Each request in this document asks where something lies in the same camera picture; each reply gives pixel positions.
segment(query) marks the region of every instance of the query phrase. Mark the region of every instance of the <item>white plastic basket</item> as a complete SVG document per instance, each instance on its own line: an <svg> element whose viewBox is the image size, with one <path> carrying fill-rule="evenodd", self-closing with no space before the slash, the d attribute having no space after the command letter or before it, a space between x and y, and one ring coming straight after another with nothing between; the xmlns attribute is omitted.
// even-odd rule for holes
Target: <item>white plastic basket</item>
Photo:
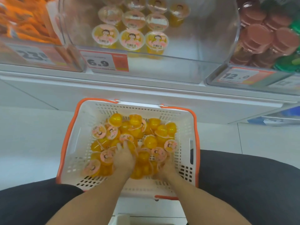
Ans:
<svg viewBox="0 0 300 225"><path fill-rule="evenodd" d="M57 183L75 185L86 191L107 179L107 177L82 177L80 173L92 154L90 146L95 140L91 134L92 127L114 113L120 113L125 118L130 114L140 114L146 120L159 118L164 122L176 123L175 138L179 139L179 150L174 153L175 168L186 181L194 186L198 185L200 143L196 115L193 111L179 107L96 98L86 98L77 104L62 146ZM150 177L140 180L130 178L121 196L177 199L170 184Z"/></svg>

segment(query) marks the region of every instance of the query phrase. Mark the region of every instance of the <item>black pants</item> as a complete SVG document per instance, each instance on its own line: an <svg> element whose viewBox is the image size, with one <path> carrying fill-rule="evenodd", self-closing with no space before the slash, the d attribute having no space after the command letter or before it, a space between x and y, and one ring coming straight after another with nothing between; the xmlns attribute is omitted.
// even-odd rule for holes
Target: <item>black pants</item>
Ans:
<svg viewBox="0 0 300 225"><path fill-rule="evenodd" d="M199 187L224 200L252 225L300 224L300 170L275 160L201 151ZM0 224L44 225L81 189L55 179L0 191Z"/></svg>

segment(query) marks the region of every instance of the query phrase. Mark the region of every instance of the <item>forearm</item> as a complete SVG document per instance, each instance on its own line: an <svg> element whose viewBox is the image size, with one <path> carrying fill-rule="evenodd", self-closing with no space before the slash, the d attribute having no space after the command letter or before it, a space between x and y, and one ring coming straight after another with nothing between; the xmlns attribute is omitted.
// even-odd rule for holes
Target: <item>forearm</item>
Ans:
<svg viewBox="0 0 300 225"><path fill-rule="evenodd" d="M197 189L178 174L168 178L179 198L190 225L250 225L250 223L226 202Z"/></svg>
<svg viewBox="0 0 300 225"><path fill-rule="evenodd" d="M130 174L116 170L106 181L63 206L47 225L107 225Z"/></svg>

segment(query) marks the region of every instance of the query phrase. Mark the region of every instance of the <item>person's left hand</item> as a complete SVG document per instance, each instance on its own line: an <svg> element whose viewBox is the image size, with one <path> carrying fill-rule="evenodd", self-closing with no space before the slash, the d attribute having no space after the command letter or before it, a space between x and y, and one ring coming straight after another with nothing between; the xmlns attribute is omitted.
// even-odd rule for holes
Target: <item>person's left hand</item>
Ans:
<svg viewBox="0 0 300 225"><path fill-rule="evenodd" d="M123 147L118 143L117 148L113 162L115 169L126 171L128 175L131 175L135 165L135 158L128 149L127 140L124 141Z"/></svg>

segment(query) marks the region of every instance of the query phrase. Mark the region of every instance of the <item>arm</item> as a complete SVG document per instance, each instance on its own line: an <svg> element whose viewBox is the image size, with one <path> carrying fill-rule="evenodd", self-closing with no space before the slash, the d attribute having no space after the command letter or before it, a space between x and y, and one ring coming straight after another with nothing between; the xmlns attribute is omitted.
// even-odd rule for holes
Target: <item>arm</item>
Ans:
<svg viewBox="0 0 300 225"><path fill-rule="evenodd" d="M100 185L69 201L49 220L47 225L107 225L109 223L121 190L135 164L126 141L123 149L120 144L117 147L114 157L115 172Z"/></svg>
<svg viewBox="0 0 300 225"><path fill-rule="evenodd" d="M251 225L226 202L186 182L177 174L171 159L166 161L159 177L171 184L190 225Z"/></svg>

